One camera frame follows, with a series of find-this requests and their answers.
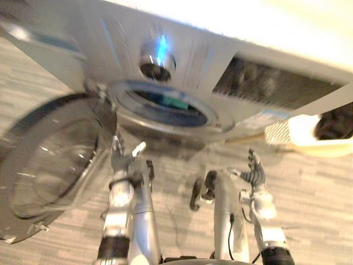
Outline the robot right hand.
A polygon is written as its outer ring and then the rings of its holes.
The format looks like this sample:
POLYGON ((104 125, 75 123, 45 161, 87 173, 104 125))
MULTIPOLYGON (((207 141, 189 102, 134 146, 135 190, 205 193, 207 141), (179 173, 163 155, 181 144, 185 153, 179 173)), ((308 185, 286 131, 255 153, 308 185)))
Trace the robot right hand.
POLYGON ((248 167, 249 171, 241 172, 240 178, 249 183, 252 190, 266 190, 267 182, 263 164, 253 149, 248 151, 248 167))

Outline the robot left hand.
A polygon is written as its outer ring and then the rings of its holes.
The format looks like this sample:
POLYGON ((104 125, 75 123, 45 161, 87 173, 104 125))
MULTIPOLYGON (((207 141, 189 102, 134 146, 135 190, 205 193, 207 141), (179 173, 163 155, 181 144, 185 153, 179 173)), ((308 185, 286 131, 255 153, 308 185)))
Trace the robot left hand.
POLYGON ((143 141, 131 153, 125 154, 125 145, 122 136, 118 133, 113 136, 111 144, 111 167, 114 172, 114 180, 120 181, 128 178, 129 165, 146 147, 147 144, 143 141))

